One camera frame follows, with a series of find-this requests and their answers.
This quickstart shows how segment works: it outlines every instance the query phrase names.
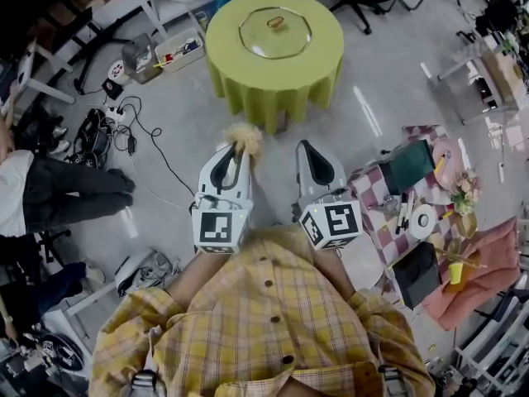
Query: yellow cup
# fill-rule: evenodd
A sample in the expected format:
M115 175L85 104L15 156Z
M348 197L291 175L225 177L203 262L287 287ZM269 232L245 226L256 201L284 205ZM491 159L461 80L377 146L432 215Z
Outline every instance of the yellow cup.
M448 271L450 272L450 283L457 285L461 282L461 274L463 273L463 264L460 261L450 263L448 265Z

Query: gray floor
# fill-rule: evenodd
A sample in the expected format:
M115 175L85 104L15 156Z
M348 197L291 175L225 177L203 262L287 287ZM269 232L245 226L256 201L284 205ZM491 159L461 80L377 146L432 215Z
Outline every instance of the gray floor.
M322 0L330 6L330 0ZM342 160L347 171L361 167L382 149L391 149L402 140L406 125L443 124L453 137L462 137L469 157L484 181L484 195L477 214L479 227L491 227L515 213L527 194L527 121L514 120L505 145L505 182L499 183L498 163L501 145L497 128L486 121L462 127L455 114L447 109L446 98L438 93L422 68L432 73L446 65L449 56L462 42L455 33L468 29L454 0L431 0L419 10L406 12L399 5L388 15L377 17L366 11L373 35L359 30L358 17L345 7L336 13L345 35L346 52L343 72L336 95L328 110L309 106L303 124L292 125L285 133L264 139L264 158L256 171L257 182L273 210L273 217L290 223L290 204L297 197L294 149L299 140L325 145ZM174 26L184 28L185 22ZM119 36L133 37L152 32L143 15L122 28ZM109 65L119 57L119 46L103 49L88 76L86 90L100 88ZM72 74L63 77L60 88L74 93ZM222 140L221 131L243 119L233 117L226 101L212 91L204 59L176 74L163 74L145 85L130 84L124 95L140 96L140 118L148 130L163 128L156 139L171 167L192 189L203 164ZM101 107L103 93L77 98L72 106L55 100L46 103L65 118L70 138L92 107ZM126 171L138 184L135 203L130 211L72 225L72 239L65 240L69 257L86 257L98 263L112 277L123 259L138 251L155 247L185 265L193 257L191 222L188 206L191 194L168 171L150 138L137 125L136 154L113 151L109 167ZM96 331L112 313L117 297L107 296L84 310L80 318L92 346ZM446 356L453 342L461 342L473 330L477 319L471 318L454 332L444 332L421 310L407 311L417 345L424 359Z

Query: green round table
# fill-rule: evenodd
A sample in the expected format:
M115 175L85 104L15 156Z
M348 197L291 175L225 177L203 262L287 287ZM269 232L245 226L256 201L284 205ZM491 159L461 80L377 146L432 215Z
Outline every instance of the green round table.
M302 50L287 49L288 56L277 59L249 50L251 45L243 42L243 34L248 34L241 25L247 28L249 15L255 11L271 9L287 10L304 18L310 34ZM268 27L278 28L277 18ZM285 18L284 25L279 20L279 28L286 31L281 34L288 34L287 29L294 24L302 27L297 19ZM263 23L263 17L256 21ZM293 41L302 39L298 33L294 38ZM289 40L279 44L290 47ZM206 49L215 94L226 97L232 114L244 111L248 122L264 125L266 132L274 134L282 111L293 121L302 122L308 100L321 108L329 107L341 70L344 36L336 18L316 0L232 0L211 20Z

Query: plaid shirt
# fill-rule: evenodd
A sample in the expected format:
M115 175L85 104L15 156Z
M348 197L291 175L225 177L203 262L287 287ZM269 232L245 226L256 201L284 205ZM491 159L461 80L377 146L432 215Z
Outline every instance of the plaid shirt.
M275 395L289 377L325 395L379 397L382 361L409 395L434 394L404 316L367 292L345 301L298 228L252 233L185 313L161 289L127 296L98 335L91 396L118 395L143 369L158 325L154 361L169 397Z

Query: pink checkered tablecloth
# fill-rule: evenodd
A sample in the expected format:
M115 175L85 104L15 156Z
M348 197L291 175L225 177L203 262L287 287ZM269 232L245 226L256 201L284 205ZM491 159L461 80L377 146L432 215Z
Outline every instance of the pink checkered tablecloth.
M432 150L436 141L447 138L444 127L426 125L419 127L404 127L404 142L397 148L405 146L410 141L427 140ZM349 186L353 196L360 202L364 230L371 236L374 246L379 251L380 259L388 266L395 262L406 250L418 244L418 240L411 236L409 229L401 230L397 235L397 217L376 210L368 209L369 206L380 205L384 196L389 194L379 165L368 165L361 170L356 170L349 178ZM439 201L438 198L446 195L436 182L433 172L417 182L413 188L415 199L424 198L427 203ZM441 216L448 211L444 205L433 205L437 214ZM450 216L442 221L437 221L434 232L440 232L447 244L452 237L459 237L455 227L455 216Z

